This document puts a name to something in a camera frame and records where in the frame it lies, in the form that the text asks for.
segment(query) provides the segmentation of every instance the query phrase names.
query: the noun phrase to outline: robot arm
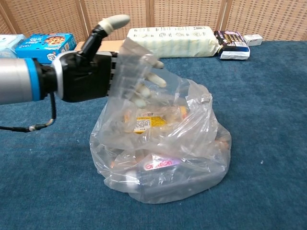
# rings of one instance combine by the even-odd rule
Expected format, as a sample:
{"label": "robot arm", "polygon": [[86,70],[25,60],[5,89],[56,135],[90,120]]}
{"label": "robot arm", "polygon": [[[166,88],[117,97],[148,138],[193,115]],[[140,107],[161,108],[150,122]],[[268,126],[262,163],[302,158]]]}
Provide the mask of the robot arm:
{"label": "robot arm", "polygon": [[[19,132],[40,130],[54,123],[56,119],[54,92],[66,102],[75,103],[107,96],[112,77],[111,69],[116,63],[112,58],[116,53],[97,53],[103,38],[114,30],[125,26],[130,21],[127,15],[116,15],[102,20],[92,30],[91,35],[79,52],[63,53],[53,61],[51,67],[42,66],[35,59],[0,59],[0,105],[30,101],[40,101],[48,95],[51,97],[52,118],[42,125],[23,127],[2,127]],[[158,62],[155,68],[163,68]],[[166,82],[151,74],[148,80],[164,87]],[[137,87],[144,97],[150,92],[144,86]],[[131,99],[139,107],[145,106],[139,96]]]}

